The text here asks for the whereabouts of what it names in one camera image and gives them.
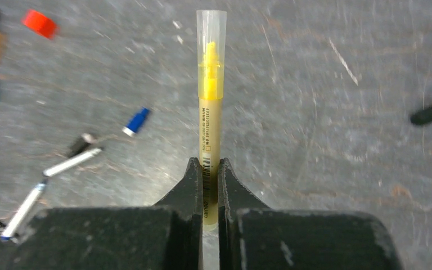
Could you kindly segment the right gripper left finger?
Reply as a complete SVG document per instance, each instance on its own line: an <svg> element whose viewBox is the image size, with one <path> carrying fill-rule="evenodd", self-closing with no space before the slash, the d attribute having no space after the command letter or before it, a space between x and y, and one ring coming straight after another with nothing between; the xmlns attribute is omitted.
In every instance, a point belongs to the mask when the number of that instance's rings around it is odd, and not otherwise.
<svg viewBox="0 0 432 270"><path fill-rule="evenodd" d="M202 269L197 158L153 206L53 208L34 216L7 269Z"/></svg>

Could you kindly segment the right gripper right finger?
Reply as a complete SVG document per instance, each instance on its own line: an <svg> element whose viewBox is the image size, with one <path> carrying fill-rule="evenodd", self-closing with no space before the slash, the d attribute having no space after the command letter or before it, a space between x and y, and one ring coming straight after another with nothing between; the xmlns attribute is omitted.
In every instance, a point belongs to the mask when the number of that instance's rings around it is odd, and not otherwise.
<svg viewBox="0 0 432 270"><path fill-rule="evenodd" d="M269 208L218 168L221 269L402 269L383 223L361 211Z"/></svg>

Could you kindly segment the white pen with blue tip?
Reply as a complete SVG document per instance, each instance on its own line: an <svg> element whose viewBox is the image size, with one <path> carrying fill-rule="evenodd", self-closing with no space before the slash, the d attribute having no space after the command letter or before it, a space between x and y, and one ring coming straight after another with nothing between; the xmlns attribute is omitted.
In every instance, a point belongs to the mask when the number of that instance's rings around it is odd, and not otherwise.
<svg viewBox="0 0 432 270"><path fill-rule="evenodd" d="M34 204L38 201L42 195L46 185L48 183L48 178L44 178L41 182L35 185L35 187L29 192L25 200L19 206L18 210L14 216L10 219L7 226L0 234L2 240L9 240L14 237L17 229L22 224L28 213L33 208Z"/></svg>

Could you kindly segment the yellow highlighter pen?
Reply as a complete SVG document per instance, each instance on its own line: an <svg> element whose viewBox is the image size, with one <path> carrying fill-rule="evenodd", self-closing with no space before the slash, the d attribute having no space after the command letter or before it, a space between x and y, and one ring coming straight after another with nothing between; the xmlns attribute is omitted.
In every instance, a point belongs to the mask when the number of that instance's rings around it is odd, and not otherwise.
<svg viewBox="0 0 432 270"><path fill-rule="evenodd" d="M221 153L221 62L215 41L202 46L199 63L199 161L202 168L202 227L218 223L218 167Z"/></svg>

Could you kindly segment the clear highlighter cap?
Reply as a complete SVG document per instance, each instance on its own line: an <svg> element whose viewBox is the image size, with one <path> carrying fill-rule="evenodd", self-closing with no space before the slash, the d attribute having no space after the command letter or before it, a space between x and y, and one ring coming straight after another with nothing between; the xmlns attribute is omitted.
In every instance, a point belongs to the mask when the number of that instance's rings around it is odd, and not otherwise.
<svg viewBox="0 0 432 270"><path fill-rule="evenodd" d="M220 100L224 95L227 13L197 11L198 97Z"/></svg>

